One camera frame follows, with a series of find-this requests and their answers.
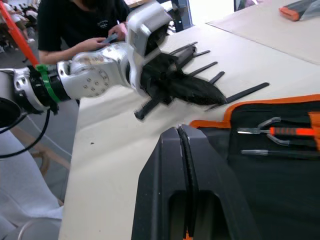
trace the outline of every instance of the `person's hand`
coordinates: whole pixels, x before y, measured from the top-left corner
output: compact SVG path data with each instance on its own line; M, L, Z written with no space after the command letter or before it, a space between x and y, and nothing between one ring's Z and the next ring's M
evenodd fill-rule
M108 35L110 36L114 33L118 34L118 41L124 41L128 33L126 25L123 22L118 25L115 25L113 28L109 30Z
M109 43L102 43L104 40L106 40L105 37L94 37L78 43L76 47L79 52L91 52L108 46Z

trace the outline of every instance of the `green ring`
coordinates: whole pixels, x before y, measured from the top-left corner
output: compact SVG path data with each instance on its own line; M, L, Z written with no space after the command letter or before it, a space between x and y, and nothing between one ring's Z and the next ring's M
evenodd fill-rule
M61 102L61 100L59 99L59 97L57 97L57 95L55 94L55 91L51 87L50 79L48 76L47 65L38 64L37 66L35 66L35 69L41 74L43 84L44 84L49 96L52 98L52 100L55 101L55 103Z

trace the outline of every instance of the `black t-shirt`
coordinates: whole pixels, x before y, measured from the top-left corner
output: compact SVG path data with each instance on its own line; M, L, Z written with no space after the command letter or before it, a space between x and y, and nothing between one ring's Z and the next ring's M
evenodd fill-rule
M60 51L61 38L71 48L87 39L107 37L117 21L125 22L130 12L124 0L114 0L110 5L89 12L81 10L72 0L42 0L37 18L38 49Z

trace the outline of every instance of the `black cable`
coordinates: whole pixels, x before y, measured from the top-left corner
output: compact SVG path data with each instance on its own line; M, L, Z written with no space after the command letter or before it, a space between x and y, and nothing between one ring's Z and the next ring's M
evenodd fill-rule
M33 148L42 139L42 137L45 135L46 130L48 128L49 120L50 120L50 110L47 110L46 111L46 117L45 117L45 123L44 123L43 129L42 129L40 135L38 136L38 138L33 143L31 143L29 146L27 146L26 148L24 148L24 149L22 149L20 151L17 151L17 152L14 152L14 153L10 153L10 154L6 154L6 155L0 155L0 161L1 161L1 159L6 159L6 158L17 156L17 155L22 154L22 153L30 150L31 148Z
M19 123L21 123L23 120L25 120L27 115L23 115L22 117L18 118L15 122L13 122L11 125L9 125L7 128L0 131L0 134L5 133L6 131L9 131L10 129L17 126Z

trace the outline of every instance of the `black tool bag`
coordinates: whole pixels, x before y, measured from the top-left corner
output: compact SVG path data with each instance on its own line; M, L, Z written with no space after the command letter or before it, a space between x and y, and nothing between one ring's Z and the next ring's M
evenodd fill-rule
M197 120L164 132L139 176L131 239L319 240L320 160L243 155L306 148L237 131L281 117L319 136L319 112L320 95L245 102L222 122Z

